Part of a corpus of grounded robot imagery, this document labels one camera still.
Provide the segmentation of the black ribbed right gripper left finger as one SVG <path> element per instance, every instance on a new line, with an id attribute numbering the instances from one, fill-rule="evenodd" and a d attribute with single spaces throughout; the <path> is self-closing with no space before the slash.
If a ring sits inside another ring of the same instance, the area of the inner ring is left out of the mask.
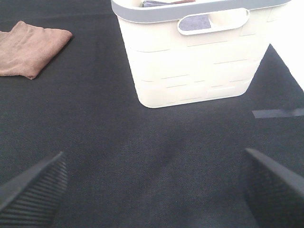
<path id="1" fill-rule="evenodd" d="M 2 228 L 48 228 L 68 186 L 66 157 L 52 154 L 0 187 Z"/>

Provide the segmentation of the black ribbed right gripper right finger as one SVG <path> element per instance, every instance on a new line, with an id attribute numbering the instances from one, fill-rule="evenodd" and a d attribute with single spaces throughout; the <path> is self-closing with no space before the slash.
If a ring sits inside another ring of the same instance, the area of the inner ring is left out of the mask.
<path id="1" fill-rule="evenodd" d="M 258 150 L 244 152 L 244 198 L 261 228 L 304 226 L 304 179 Z"/>

